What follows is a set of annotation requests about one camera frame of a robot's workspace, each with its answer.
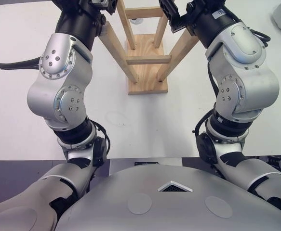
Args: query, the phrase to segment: vent grille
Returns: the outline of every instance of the vent grille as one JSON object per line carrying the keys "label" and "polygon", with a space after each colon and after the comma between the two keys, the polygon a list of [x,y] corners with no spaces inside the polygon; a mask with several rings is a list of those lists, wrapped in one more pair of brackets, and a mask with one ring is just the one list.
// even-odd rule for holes
{"label": "vent grille", "polygon": [[180,189],[179,187],[177,187],[175,185],[170,185],[166,189],[164,189],[162,192],[187,192],[187,191]]}

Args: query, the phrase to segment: white tabletop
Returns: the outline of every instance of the white tabletop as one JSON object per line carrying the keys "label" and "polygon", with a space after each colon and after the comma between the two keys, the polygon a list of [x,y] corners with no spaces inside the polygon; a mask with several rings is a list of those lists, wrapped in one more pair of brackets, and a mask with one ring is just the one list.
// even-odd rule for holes
{"label": "white tabletop", "polygon": [[[176,4],[184,13],[186,0]],[[267,62],[278,76],[281,89],[281,31],[270,15],[281,0],[227,1],[227,6],[247,26],[272,37]],[[125,0],[126,7],[156,6],[158,1]],[[0,6],[0,63],[36,58],[54,32],[60,11],[51,2]],[[120,41],[125,34],[117,13],[105,12]],[[135,34],[155,33],[158,18],[132,25]],[[163,38],[169,53],[182,31]],[[198,43],[168,76],[167,94],[127,95],[126,77],[101,41],[96,38],[94,76],[85,92],[89,117],[102,124],[111,139],[109,158],[199,156],[192,130],[212,108],[214,93],[207,74],[205,49]],[[0,70],[0,160],[63,159],[55,134],[43,118],[29,110],[27,91],[36,70]],[[281,90],[273,106],[253,123],[245,155],[281,154]]]}

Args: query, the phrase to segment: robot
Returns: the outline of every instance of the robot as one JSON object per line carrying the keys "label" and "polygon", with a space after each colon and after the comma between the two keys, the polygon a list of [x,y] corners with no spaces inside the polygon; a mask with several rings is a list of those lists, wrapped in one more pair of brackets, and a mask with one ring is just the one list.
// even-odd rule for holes
{"label": "robot", "polygon": [[[269,37],[249,29],[225,0],[194,0],[183,16],[173,0],[159,0],[172,31],[187,28],[207,49],[216,103],[194,132],[200,157],[222,177],[187,167],[140,165],[90,191],[110,141],[87,116],[83,93],[92,78],[90,50],[106,22],[100,10],[114,13],[117,1],[53,2],[62,13],[42,56],[0,68],[39,70],[28,106],[58,136],[67,162],[0,204],[0,231],[281,231],[281,172],[242,154],[252,122],[279,94],[265,60]],[[206,132],[199,134],[202,123]]]}

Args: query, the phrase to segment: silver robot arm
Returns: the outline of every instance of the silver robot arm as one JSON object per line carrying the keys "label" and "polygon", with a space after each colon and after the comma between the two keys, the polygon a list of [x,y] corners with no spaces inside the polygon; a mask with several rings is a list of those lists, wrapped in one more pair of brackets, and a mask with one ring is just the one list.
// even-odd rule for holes
{"label": "silver robot arm", "polygon": [[[173,32],[186,27],[207,48],[216,103],[194,131],[201,159],[281,210],[281,172],[242,154],[252,122],[279,94],[278,80],[266,64],[269,37],[250,30],[224,0],[194,0],[183,16],[172,0],[159,1]],[[199,134],[203,122],[206,132]]]}
{"label": "silver robot arm", "polygon": [[[88,118],[83,94],[92,79],[90,50],[106,22],[100,10],[112,14],[116,2],[53,2],[62,14],[36,63],[39,74],[27,103],[58,136],[67,163],[53,167],[21,194],[0,203],[0,231],[53,231],[61,215],[86,194],[109,151],[106,131]],[[4,69],[21,69],[31,62],[4,65]],[[97,128],[105,139],[97,136]]]}

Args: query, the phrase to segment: wooden stand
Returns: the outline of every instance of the wooden stand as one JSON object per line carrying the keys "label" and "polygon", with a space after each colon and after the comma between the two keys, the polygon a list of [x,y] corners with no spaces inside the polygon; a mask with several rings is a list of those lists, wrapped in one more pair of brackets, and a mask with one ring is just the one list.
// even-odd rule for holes
{"label": "wooden stand", "polygon": [[[164,55],[162,38],[168,23],[160,7],[125,8],[118,0],[117,10],[128,42],[127,55],[109,22],[99,38],[128,77],[130,95],[167,93],[167,76],[199,41],[185,30],[169,55]],[[159,17],[155,34],[133,35],[129,18]]]}

